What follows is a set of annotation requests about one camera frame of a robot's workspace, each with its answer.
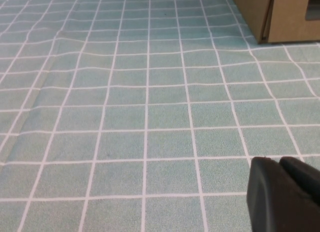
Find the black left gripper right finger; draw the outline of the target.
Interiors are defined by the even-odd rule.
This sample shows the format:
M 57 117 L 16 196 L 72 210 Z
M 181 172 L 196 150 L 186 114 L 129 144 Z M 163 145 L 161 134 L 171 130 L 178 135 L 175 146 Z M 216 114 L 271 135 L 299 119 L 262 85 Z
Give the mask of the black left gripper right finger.
M 282 157 L 279 164 L 295 183 L 319 205 L 320 171 L 294 157 Z

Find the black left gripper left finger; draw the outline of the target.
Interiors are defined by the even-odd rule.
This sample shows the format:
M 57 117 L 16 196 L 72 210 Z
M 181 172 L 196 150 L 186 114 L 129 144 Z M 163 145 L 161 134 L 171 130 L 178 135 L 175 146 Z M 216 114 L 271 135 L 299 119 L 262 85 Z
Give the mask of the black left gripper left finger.
M 246 201 L 253 231 L 320 229 L 320 205 L 270 158 L 252 159 Z

